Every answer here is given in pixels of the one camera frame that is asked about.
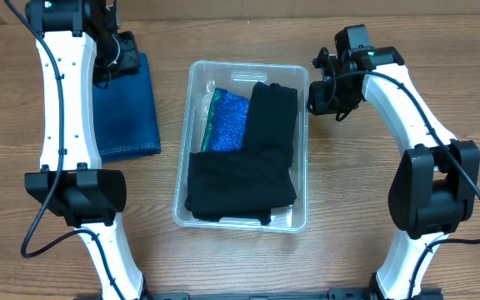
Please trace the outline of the black cloth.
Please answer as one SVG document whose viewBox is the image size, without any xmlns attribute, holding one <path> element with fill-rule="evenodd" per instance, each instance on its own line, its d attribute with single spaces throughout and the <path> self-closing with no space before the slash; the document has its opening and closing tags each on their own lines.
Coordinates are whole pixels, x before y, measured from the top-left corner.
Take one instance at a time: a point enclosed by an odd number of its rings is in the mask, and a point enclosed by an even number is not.
<svg viewBox="0 0 480 300">
<path fill-rule="evenodd" d="M 293 163 L 293 135 L 298 115 L 298 90 L 277 83 L 257 82 L 247 109 L 242 148 L 277 148 L 284 163 Z"/>
<path fill-rule="evenodd" d="M 279 147 L 231 152 L 197 152 L 189 158 L 185 208 L 195 218 L 255 218 L 295 203 L 289 160 Z"/>
</svg>

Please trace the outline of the blue denim cloth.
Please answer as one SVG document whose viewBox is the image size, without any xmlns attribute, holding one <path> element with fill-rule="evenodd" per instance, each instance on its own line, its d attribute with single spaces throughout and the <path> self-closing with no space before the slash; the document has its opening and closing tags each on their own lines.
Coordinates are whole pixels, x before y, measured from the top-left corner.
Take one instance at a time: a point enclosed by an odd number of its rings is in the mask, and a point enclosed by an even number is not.
<svg viewBox="0 0 480 300">
<path fill-rule="evenodd" d="M 140 54 L 139 73 L 92 89 L 94 132 L 103 163 L 161 152 L 148 57 Z"/>
</svg>

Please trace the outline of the blue green sequin garment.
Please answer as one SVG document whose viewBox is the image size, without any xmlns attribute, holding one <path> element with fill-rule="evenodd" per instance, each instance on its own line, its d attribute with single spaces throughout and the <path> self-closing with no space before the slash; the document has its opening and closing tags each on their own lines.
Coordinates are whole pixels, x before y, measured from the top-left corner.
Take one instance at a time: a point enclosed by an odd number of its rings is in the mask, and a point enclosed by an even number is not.
<svg viewBox="0 0 480 300">
<path fill-rule="evenodd" d="M 249 100 L 217 87 L 209 105 L 202 152 L 236 151 L 242 147 Z"/>
</svg>

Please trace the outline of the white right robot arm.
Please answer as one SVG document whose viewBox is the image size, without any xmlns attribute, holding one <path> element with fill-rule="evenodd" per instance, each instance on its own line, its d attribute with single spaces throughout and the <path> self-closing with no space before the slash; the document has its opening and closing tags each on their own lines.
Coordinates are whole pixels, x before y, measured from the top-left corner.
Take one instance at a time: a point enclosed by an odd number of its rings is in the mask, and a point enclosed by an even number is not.
<svg viewBox="0 0 480 300">
<path fill-rule="evenodd" d="M 313 59 L 322 80 L 309 88 L 307 110 L 345 119 L 360 103 L 374 106 L 401 155 L 387 195 L 396 226 L 382 266 L 368 287 L 334 288 L 335 299 L 441 299 L 440 289 L 422 289 L 434 253 L 480 199 L 480 150 L 459 141 L 434 116 L 413 86 L 395 47 L 374 47 L 365 25 L 345 27 Z"/>
</svg>

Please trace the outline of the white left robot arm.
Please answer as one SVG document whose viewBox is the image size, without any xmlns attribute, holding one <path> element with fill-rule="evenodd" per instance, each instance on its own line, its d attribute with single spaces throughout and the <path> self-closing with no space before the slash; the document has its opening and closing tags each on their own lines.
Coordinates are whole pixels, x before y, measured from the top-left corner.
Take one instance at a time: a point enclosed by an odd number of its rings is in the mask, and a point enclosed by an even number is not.
<svg viewBox="0 0 480 300">
<path fill-rule="evenodd" d="M 42 63 L 44 139 L 39 172 L 24 176 L 43 214 L 65 220 L 85 243 L 102 284 L 102 299 L 146 299 L 145 277 L 133 260 L 123 228 L 127 188 L 123 173 L 103 168 L 93 123 L 93 86 L 138 73 L 140 52 L 131 32 L 121 32 L 117 6 L 104 1 L 30 1 L 21 21 L 36 38 Z"/>
</svg>

